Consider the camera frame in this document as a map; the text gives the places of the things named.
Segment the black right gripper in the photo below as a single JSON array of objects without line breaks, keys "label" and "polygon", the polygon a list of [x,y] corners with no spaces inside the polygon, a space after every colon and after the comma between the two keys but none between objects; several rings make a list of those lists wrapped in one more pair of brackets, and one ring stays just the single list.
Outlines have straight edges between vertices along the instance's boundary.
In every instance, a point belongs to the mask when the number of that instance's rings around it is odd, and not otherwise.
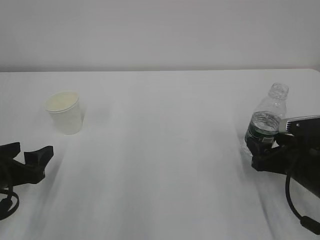
[{"label": "black right gripper", "polygon": [[308,142],[293,135],[278,133],[274,137],[245,137],[245,152],[252,157],[252,167],[260,172],[294,175],[320,174],[320,141]]}]

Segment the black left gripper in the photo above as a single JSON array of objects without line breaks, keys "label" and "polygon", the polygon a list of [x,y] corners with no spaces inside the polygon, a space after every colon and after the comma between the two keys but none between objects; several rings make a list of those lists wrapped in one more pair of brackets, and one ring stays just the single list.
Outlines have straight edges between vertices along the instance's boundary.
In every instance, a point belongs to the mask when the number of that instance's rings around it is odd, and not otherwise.
[{"label": "black left gripper", "polygon": [[38,184],[45,178],[45,168],[54,156],[52,145],[39,150],[24,152],[25,164],[14,160],[21,152],[19,142],[0,146],[0,188],[10,185]]}]

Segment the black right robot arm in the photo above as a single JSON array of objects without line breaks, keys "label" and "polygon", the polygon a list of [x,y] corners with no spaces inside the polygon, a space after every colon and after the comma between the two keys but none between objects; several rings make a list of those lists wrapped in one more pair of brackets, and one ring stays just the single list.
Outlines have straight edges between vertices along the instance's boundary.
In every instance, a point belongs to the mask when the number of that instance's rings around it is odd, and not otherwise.
[{"label": "black right robot arm", "polygon": [[317,197],[320,196],[320,142],[306,145],[301,137],[275,136],[277,147],[247,139],[252,154],[251,166],[258,172],[286,175],[294,164],[291,177]]}]

